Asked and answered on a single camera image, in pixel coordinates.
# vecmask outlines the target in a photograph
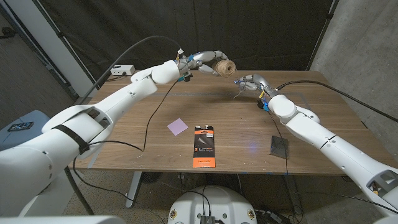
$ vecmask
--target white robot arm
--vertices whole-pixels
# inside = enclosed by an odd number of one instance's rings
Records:
[[[350,177],[373,202],[398,211],[398,169],[382,164],[320,125],[315,113],[280,95],[264,77],[254,74],[236,81],[241,90],[261,90],[271,97],[268,108],[296,137],[319,149]],[[376,206],[384,216],[397,214]]]
[[[71,106],[61,111],[42,128],[42,135],[1,151],[0,217],[18,216],[76,156],[87,158],[102,147],[103,143],[88,144],[107,140],[116,122],[136,102],[157,91],[156,84],[177,79],[187,82],[192,77],[191,68],[201,68],[202,62],[223,58],[226,55],[220,51],[202,52],[137,72],[130,85],[97,104]]]

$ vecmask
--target black curtain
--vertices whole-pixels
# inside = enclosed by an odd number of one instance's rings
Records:
[[[221,50],[238,70],[305,70],[332,0],[40,0],[95,78],[150,35],[186,55]],[[174,59],[178,47],[150,40],[120,63],[138,70]]]

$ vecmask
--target wooden table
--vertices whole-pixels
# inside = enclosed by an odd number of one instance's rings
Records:
[[[327,83],[319,72],[238,71],[233,77],[212,77],[193,71],[190,82],[177,83],[156,112],[148,128],[144,152],[129,146],[107,143],[98,154],[92,169],[139,170],[162,172],[219,172],[239,174],[284,174],[285,160],[271,156],[271,136],[278,136],[271,117],[257,107],[259,91],[239,93],[233,80],[258,73],[277,87],[292,80],[315,80]],[[96,103],[130,84],[125,78],[106,83],[90,103]],[[138,102],[117,123],[111,140],[143,147],[149,117],[171,87],[159,85],[158,91]],[[345,103],[339,94],[314,84],[289,85],[281,90],[296,105],[315,112],[324,127],[347,140],[374,159],[398,167]],[[181,118],[188,129],[174,136],[167,125]],[[193,133],[197,125],[215,129],[216,168],[193,168]],[[277,121],[284,138],[289,140],[287,168],[297,175],[341,175],[318,149],[297,139]],[[77,161],[76,167],[88,167],[93,156]]]

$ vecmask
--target orange label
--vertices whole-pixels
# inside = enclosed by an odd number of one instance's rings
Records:
[[[193,167],[209,167],[215,168],[216,167],[216,158],[214,157],[197,157],[193,158]]]
[[[214,134],[214,131],[210,131],[210,130],[199,130],[199,131],[195,131],[195,134]]]

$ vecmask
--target twine spool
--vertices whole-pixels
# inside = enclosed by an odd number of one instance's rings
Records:
[[[236,66],[231,60],[220,60],[213,64],[213,70],[217,71],[222,77],[230,77],[235,73]]]

